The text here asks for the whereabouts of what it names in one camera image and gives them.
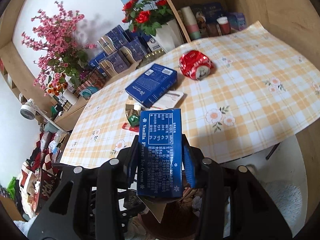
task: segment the red soda can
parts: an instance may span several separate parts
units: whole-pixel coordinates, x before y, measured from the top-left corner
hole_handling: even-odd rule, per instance
[[[210,74],[210,69],[214,68],[211,60],[197,50],[190,50],[184,53],[179,62],[182,74],[193,80],[204,79]]]

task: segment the white flower pot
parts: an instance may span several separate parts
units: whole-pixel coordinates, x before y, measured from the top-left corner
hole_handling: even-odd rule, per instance
[[[162,28],[156,29],[156,36],[152,37],[166,53],[184,43],[176,19],[170,20],[167,24],[163,24]]]
[[[63,96],[70,102],[70,104],[75,105],[76,102],[78,101],[78,98],[69,90],[66,89],[63,92]]]

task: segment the yellow plaid tablecloth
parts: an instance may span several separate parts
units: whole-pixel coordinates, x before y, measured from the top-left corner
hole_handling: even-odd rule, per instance
[[[180,56],[206,54],[217,70],[202,81],[184,77]],[[320,72],[305,57],[268,33],[259,22],[246,30],[184,44],[155,61],[178,71],[182,132],[190,145],[218,163],[268,148],[320,117]],[[61,159],[99,167],[129,147],[124,89],[147,65],[95,93],[82,112]]]

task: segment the white fan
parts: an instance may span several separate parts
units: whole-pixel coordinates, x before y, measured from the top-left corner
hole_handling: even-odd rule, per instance
[[[55,122],[53,122],[49,117],[45,115],[44,112],[41,111],[41,109],[35,105],[33,99],[29,99],[24,105],[20,108],[20,114],[29,120],[33,120],[36,117],[36,112],[38,112],[42,117],[48,120],[49,123],[51,123],[53,126],[55,126],[58,130],[65,132],[60,126],[58,126]]]

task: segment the white wall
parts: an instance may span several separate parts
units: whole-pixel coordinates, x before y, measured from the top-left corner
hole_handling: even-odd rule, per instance
[[[7,187],[36,147],[39,126],[38,121],[22,117],[21,103],[1,74],[0,91],[0,184]]]
[[[39,26],[38,21],[31,22],[31,17],[37,14],[39,9],[47,12],[48,16],[58,14],[56,0],[25,0],[23,8],[20,12],[20,16],[15,26],[13,35],[13,43],[16,46],[23,61],[28,66],[34,76],[38,76],[40,69],[37,65],[33,64],[35,60],[37,62],[41,54],[41,51],[33,51],[26,46],[21,45],[21,33],[26,32],[27,35],[32,34],[32,28]],[[83,21],[79,23],[78,29],[80,31],[78,41],[82,44],[89,39],[90,42],[96,42],[102,35],[110,31],[112,28],[121,24],[121,20],[124,18],[124,14],[121,11],[123,4],[121,0],[57,0],[63,1],[64,8],[68,10],[80,10],[80,13],[85,15]],[[94,56],[99,51],[93,51],[89,56]]]

